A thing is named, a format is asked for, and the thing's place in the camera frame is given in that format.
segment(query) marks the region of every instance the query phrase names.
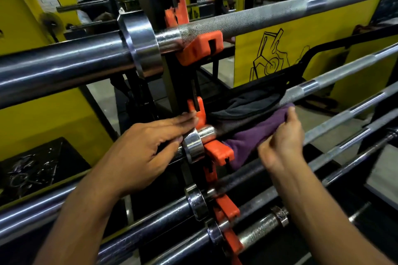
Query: purple cloth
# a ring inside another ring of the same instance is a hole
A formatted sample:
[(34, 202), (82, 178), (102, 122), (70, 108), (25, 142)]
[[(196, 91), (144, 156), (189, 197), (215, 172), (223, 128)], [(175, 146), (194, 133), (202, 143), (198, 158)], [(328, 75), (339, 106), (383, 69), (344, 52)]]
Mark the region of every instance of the purple cloth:
[(294, 106), (289, 103), (276, 110), (265, 121), (251, 129), (236, 133), (224, 143), (234, 150), (235, 159), (230, 162), (232, 169), (237, 170), (245, 163), (250, 153), (269, 136), (274, 134), (279, 125), (286, 120), (287, 109)]

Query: person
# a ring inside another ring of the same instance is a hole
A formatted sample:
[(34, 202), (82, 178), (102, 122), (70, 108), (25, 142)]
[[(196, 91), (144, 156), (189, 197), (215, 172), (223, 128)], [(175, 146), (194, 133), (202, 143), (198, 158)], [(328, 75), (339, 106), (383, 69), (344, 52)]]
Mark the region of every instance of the person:
[[(34, 265), (95, 264), (116, 201), (148, 186), (171, 161), (196, 112), (134, 124), (68, 196)], [(392, 264), (349, 222), (302, 155), (304, 132), (294, 107), (258, 147), (259, 156), (313, 257), (329, 264)], [(166, 147), (157, 153), (161, 143)]]

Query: black line drawing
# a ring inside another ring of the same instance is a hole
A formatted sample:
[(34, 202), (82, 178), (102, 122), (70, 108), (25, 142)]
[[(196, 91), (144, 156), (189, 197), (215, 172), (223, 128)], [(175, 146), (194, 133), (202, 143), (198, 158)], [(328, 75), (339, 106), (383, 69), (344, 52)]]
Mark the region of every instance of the black line drawing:
[[(278, 49), (279, 41), (283, 35), (283, 29), (280, 28), (277, 33), (265, 31), (258, 47), (257, 58), (253, 61), (253, 67), (250, 69), (249, 81), (253, 81), (255, 78), (258, 79), (258, 70), (263, 69), (264, 75), (270, 75), (276, 71), (290, 67), (287, 52), (282, 52)], [(300, 57), (294, 64), (297, 64), (303, 55), (310, 49), (310, 46), (306, 45), (301, 51)], [(264, 55), (271, 51), (272, 58), (267, 59)]]

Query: person's left hand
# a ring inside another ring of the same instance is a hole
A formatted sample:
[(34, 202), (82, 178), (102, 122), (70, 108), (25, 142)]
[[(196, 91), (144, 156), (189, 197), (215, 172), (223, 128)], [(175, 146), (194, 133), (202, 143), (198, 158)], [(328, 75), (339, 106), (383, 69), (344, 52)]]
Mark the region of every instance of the person's left hand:
[[(167, 167), (182, 142), (182, 135), (197, 124), (196, 112), (137, 123), (113, 144), (89, 174), (118, 198), (150, 185)], [(160, 144), (170, 141), (157, 153)]]

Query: person's right hand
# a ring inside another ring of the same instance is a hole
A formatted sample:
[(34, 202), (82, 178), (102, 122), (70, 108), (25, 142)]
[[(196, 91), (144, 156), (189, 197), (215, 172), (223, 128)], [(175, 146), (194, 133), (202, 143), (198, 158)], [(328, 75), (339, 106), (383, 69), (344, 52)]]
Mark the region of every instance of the person's right hand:
[(305, 164), (302, 155), (304, 137), (295, 108), (289, 107), (286, 122), (258, 147), (260, 159), (271, 175), (278, 177), (299, 164)]

